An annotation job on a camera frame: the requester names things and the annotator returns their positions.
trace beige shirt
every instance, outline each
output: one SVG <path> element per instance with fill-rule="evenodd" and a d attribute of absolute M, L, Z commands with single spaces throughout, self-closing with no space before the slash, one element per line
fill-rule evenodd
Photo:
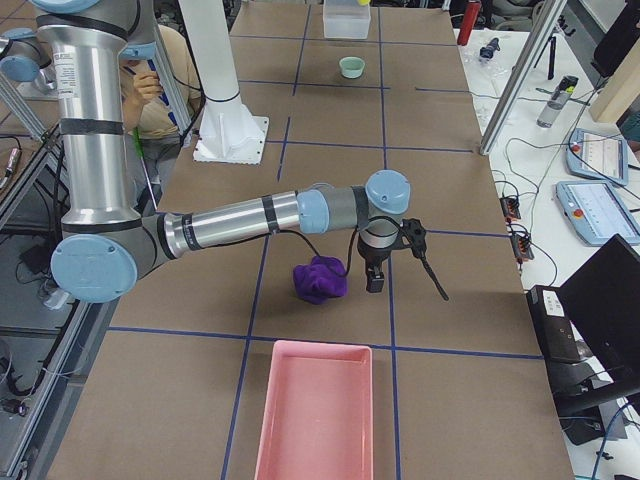
<path fill-rule="evenodd" d="M 187 103 L 188 109 L 191 110 L 187 101 L 189 99 L 200 98 L 200 91 L 198 90 L 200 83 L 198 82 L 196 69 L 191 61 L 187 42 L 178 32 L 164 25 L 160 25 L 160 34 L 162 35 L 169 61 L 173 67 L 174 75 L 181 82 L 194 87 L 189 88 L 176 82 L 183 100 Z M 134 67 L 127 68 L 133 70 L 135 73 L 143 73 L 151 70 L 149 63 L 145 60 L 142 60 Z M 126 98 L 133 91 L 133 75 L 123 67 L 120 68 L 120 84 L 122 95 Z M 171 122 L 168 115 L 169 111 L 169 108 L 161 98 L 155 98 L 146 104 L 142 109 L 140 123 L 138 124 L 140 137 L 154 139 L 177 133 L 178 127 Z"/>

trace brown table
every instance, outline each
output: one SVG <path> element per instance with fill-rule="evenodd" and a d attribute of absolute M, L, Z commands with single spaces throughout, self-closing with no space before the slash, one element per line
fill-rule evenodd
<path fill-rule="evenodd" d="M 572 479 L 447 14 L 372 9 L 367 41 L 326 41 L 321 7 L 249 2 L 232 44 L 244 102 L 271 120 L 262 163 L 184 151 L 161 208 L 397 169 L 451 301 L 409 252 L 379 295 L 356 258 L 348 296 L 322 306 L 295 297 L 291 270 L 311 257 L 295 237 L 186 255 L 121 300 L 48 478 L 253 478 L 288 338 L 373 348 L 376 479 Z M 346 55 L 365 58 L 362 78 L 339 76 Z M 312 240 L 345 258 L 348 237 Z"/>

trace red bottle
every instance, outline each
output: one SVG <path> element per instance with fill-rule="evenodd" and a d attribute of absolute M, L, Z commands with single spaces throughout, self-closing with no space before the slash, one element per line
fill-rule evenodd
<path fill-rule="evenodd" d="M 473 30 L 473 26 L 476 24 L 479 12 L 480 0 L 469 0 L 467 9 L 464 11 L 460 33 L 458 34 L 458 45 L 466 45 L 469 41 L 469 35 L 471 35 L 471 30 Z"/>

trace person's hand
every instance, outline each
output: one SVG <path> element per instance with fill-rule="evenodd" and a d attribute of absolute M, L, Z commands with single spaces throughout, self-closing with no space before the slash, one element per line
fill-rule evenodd
<path fill-rule="evenodd" d="M 164 90 L 160 85 L 157 72 L 138 73 L 133 77 L 133 95 L 136 100 L 146 105 L 154 98 L 162 95 Z"/>

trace purple cloth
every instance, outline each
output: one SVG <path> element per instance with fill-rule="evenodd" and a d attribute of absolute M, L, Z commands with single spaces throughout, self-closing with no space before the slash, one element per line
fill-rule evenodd
<path fill-rule="evenodd" d="M 293 269 L 293 283 L 298 296 L 309 303 L 320 305 L 328 298 L 344 297 L 347 294 L 347 278 L 342 262 L 334 257 L 313 257 L 309 265 L 298 265 Z"/>

